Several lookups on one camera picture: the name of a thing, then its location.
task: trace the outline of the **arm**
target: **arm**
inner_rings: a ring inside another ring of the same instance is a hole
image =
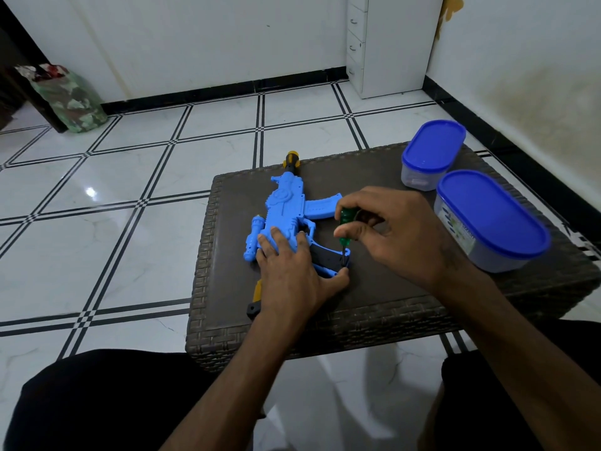
[[[277,229],[272,228],[272,236],[279,255],[265,236],[259,236],[260,314],[234,358],[169,436],[162,451],[244,450],[275,376],[306,322],[329,297],[348,285],[347,269],[334,278],[317,276],[304,233],[297,235],[296,254]]]
[[[385,219],[352,222],[336,237],[361,241],[376,261],[426,289],[464,326],[546,450],[599,449],[601,386],[538,332],[474,267],[419,193],[367,187],[345,196]]]

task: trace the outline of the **table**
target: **table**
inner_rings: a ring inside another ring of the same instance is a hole
[[[308,200],[366,185],[406,189],[400,180],[406,143],[302,161],[300,176]],[[463,146],[452,169],[489,174],[532,214],[552,236],[552,247],[523,269],[493,275],[500,290],[531,321],[560,318],[601,283],[601,271],[549,219],[499,173]],[[282,166],[218,175],[213,180],[198,250],[186,351],[208,371],[221,371],[251,325],[246,306],[259,279],[256,263],[242,253],[251,219],[265,215],[274,190],[272,175]],[[436,192],[425,197],[434,204]],[[315,240],[339,249],[332,236],[334,219],[317,221]],[[305,329],[290,357],[416,339],[461,329],[441,304],[424,290],[378,265],[359,243],[351,244],[350,286],[330,300]]]

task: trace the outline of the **forearm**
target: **forearm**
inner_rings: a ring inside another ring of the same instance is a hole
[[[490,277],[474,269],[438,296],[545,449],[598,449],[601,387],[532,326]]]
[[[162,446],[171,450],[243,450],[291,339],[260,314],[242,346]]]

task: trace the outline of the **hand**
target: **hand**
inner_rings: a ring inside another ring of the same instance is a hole
[[[264,235],[259,235],[261,248],[257,250],[257,262],[262,283],[259,316],[280,321],[296,339],[325,301],[349,284],[349,270],[345,267],[335,277],[321,278],[311,264],[304,232],[296,235],[296,253],[279,229],[272,227],[271,235],[279,254]]]
[[[360,207],[379,218],[341,225],[335,237],[359,240],[376,261],[437,297],[450,275],[479,272],[418,192],[368,186],[338,201],[336,220],[343,207]],[[381,219],[388,223],[383,234],[373,229]]]

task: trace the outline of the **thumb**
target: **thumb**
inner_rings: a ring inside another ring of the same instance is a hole
[[[351,221],[344,225],[340,225],[334,230],[334,237],[347,237],[354,239],[365,245],[365,248],[372,253],[383,243],[384,236],[378,233],[371,226],[361,221]]]
[[[338,274],[334,275],[332,278],[319,277],[319,280],[321,297],[323,300],[329,299],[349,285],[349,269],[343,267]]]

